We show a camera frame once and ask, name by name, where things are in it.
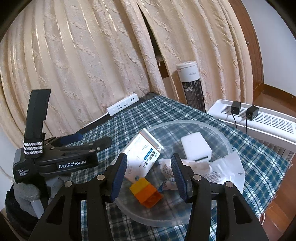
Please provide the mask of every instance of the wooden floor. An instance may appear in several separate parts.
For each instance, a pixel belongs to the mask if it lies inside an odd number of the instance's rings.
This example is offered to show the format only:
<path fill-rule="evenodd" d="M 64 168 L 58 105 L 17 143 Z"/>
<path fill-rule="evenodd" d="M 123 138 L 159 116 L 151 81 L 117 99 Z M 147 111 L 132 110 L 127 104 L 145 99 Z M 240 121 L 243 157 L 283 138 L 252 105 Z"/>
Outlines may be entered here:
<path fill-rule="evenodd" d="M 262 93 L 254 105 L 296 117 L 296 107 Z M 266 212 L 263 228 L 270 241 L 278 241 L 296 215 L 296 165 L 290 167 Z"/>

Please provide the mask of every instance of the black power adapter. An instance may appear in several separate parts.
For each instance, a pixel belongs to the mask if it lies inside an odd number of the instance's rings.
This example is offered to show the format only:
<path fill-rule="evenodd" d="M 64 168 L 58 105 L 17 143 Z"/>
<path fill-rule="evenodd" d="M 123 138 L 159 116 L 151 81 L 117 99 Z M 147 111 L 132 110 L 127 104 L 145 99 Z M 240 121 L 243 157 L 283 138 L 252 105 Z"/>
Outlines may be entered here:
<path fill-rule="evenodd" d="M 231 113 L 234 115 L 238 115 L 240 112 L 240 102 L 239 101 L 233 101 L 231 105 Z"/>
<path fill-rule="evenodd" d="M 259 108 L 252 105 L 251 107 L 249 107 L 247 109 L 247 112 L 246 112 L 246 118 L 249 120 L 249 121 L 252 121 L 254 120 L 257 115 L 258 115 L 258 112 L 259 112 Z"/>

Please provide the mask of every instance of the white striped strap band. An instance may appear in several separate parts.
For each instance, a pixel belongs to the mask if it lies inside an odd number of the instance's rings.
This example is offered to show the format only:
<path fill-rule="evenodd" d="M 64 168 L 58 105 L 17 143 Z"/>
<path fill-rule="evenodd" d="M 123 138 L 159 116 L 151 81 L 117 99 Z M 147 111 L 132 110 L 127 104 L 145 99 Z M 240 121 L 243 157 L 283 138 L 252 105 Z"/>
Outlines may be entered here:
<path fill-rule="evenodd" d="M 24 144 L 24 153 L 26 155 L 34 155 L 43 153 L 43 142 L 25 142 Z"/>

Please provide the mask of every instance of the white wall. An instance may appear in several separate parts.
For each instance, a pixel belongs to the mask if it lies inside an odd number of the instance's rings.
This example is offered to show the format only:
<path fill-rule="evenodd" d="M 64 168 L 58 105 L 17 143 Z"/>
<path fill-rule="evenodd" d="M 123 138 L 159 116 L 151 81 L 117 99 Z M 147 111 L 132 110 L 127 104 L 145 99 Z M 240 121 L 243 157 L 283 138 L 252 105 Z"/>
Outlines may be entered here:
<path fill-rule="evenodd" d="M 264 83 L 296 96 L 296 40 L 265 0 L 242 0 L 254 25 L 262 55 Z"/>
<path fill-rule="evenodd" d="M 0 127 L 0 165 L 3 170 L 13 177 L 12 164 L 15 157 L 16 147 L 10 142 Z M 4 208 L 5 196 L 11 187 L 11 181 L 0 171 L 0 210 Z"/>

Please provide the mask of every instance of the white plastic bag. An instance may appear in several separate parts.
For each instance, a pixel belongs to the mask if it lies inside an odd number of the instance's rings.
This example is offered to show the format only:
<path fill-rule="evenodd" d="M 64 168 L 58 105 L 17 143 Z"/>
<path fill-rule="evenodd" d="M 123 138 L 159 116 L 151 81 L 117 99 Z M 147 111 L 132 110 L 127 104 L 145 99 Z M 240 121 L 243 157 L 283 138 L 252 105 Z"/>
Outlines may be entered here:
<path fill-rule="evenodd" d="M 242 193 L 244 188 L 244 168 L 239 155 L 233 152 L 224 158 L 213 162 L 195 162 L 182 160 L 184 165 L 190 166 L 194 174 L 202 175 L 209 182 L 224 184 L 231 181 Z M 159 159 L 160 171 L 165 176 L 166 181 L 159 187 L 159 191 L 177 190 L 174 175 L 170 165 L 170 159 Z"/>

